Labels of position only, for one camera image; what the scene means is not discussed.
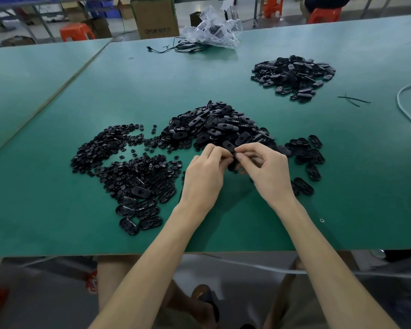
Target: plastic bag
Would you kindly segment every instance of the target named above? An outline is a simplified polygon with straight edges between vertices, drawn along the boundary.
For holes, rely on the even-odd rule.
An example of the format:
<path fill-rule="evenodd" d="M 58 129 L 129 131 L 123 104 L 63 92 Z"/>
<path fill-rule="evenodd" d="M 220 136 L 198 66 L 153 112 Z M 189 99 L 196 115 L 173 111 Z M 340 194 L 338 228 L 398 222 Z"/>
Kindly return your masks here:
<path fill-rule="evenodd" d="M 202 22 L 198 27 L 185 26 L 181 36 L 188 42 L 198 42 L 205 45 L 235 49 L 239 46 L 236 36 L 242 31 L 241 20 L 220 18 L 211 5 L 199 15 Z"/>

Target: green tabletop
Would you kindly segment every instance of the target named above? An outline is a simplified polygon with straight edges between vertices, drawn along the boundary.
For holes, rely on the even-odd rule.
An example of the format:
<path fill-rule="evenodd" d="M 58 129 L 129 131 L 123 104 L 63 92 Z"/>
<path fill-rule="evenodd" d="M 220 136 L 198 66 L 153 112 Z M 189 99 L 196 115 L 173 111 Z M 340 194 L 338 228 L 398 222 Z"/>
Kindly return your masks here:
<path fill-rule="evenodd" d="M 107 42 L 0 48 L 0 145 Z"/>
<path fill-rule="evenodd" d="M 0 256 L 143 252 L 161 228 L 128 236 L 118 226 L 116 201 L 97 178 L 72 174 L 70 159 L 107 126 L 144 124 L 150 137 L 153 124 L 161 131 L 171 117 L 210 99 L 245 112 L 277 143 L 310 134 L 321 139 L 323 179 L 309 182 L 313 196 L 298 198 L 336 249 L 411 248 L 411 123 L 395 103 L 399 89 L 411 83 L 411 16 L 253 30 L 242 33 L 236 50 L 146 49 L 162 49 L 171 40 L 110 44 L 0 151 Z M 337 70 L 310 103 L 290 101 L 250 80 L 255 63 L 291 54 Z M 371 104 L 353 106 L 337 98 L 344 93 Z M 411 111 L 411 90 L 402 102 Z M 140 155 L 144 148 L 135 149 Z M 178 150 L 170 157 L 179 155 L 186 166 L 195 153 Z M 130 159 L 129 150 L 121 154 Z M 292 178 L 309 180 L 305 166 L 293 159 L 289 164 Z M 164 219 L 178 202 L 180 179 L 176 186 L 177 194 L 161 205 Z M 290 238 L 249 177 L 230 172 L 187 247 L 288 249 Z"/>

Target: orange plastic stool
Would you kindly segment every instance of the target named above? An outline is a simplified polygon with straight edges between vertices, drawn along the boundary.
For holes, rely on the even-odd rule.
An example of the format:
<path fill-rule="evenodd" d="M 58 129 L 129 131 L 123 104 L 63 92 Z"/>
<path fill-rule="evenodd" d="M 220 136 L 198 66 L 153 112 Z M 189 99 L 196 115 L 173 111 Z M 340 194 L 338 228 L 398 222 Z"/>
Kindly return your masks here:
<path fill-rule="evenodd" d="M 60 29 L 61 38 L 67 42 L 67 38 L 71 38 L 73 41 L 94 39 L 95 35 L 90 30 L 90 27 L 84 23 L 72 23 Z"/>
<path fill-rule="evenodd" d="M 316 8 L 308 19 L 308 24 L 331 23 L 340 19 L 341 8 L 337 9 L 319 9 Z"/>
<path fill-rule="evenodd" d="M 277 3 L 277 0 L 267 0 L 266 4 L 263 5 L 263 14 L 265 18 L 270 18 L 272 14 L 279 12 L 282 16 L 283 9 L 283 0 L 280 0 L 280 3 Z"/>

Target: person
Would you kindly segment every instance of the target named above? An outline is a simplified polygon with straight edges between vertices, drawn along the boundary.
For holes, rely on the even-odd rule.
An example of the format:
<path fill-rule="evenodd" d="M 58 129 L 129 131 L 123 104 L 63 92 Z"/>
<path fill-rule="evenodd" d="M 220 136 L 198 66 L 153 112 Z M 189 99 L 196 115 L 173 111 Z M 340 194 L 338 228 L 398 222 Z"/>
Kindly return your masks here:
<path fill-rule="evenodd" d="M 285 277 L 263 328 L 398 329 L 294 196 L 287 157 L 260 143 L 243 144 L 235 151 L 236 168 L 249 174 L 289 233 L 299 255 L 294 268 L 307 271 L 307 276 Z M 101 259 L 100 312 L 90 329 L 159 327 L 157 313 L 168 308 L 182 311 L 191 319 L 173 328 L 218 328 L 219 312 L 207 286 L 199 286 L 196 294 L 188 297 L 172 276 L 190 238 L 214 206 L 232 157 L 228 150 L 208 144 L 200 156 L 192 159 L 179 204 L 143 255 L 129 264 L 116 260 L 104 263 Z M 113 264 L 124 266 L 117 275 L 107 270 Z M 114 283 L 107 287 L 109 278 Z"/>
<path fill-rule="evenodd" d="M 306 20 L 309 19 L 312 12 L 316 9 L 336 9 L 342 8 L 350 0 L 301 0 L 300 1 L 300 10 Z"/>

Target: person's right hand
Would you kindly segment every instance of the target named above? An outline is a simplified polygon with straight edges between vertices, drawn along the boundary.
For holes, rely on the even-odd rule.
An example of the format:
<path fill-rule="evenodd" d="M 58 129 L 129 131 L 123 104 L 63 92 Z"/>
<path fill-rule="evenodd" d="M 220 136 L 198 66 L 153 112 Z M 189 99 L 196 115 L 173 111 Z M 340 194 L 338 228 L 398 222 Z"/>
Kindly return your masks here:
<path fill-rule="evenodd" d="M 274 210 L 295 200 L 290 184 L 287 157 L 260 143 L 247 143 L 238 146 L 236 169 L 244 168 L 259 194 Z"/>

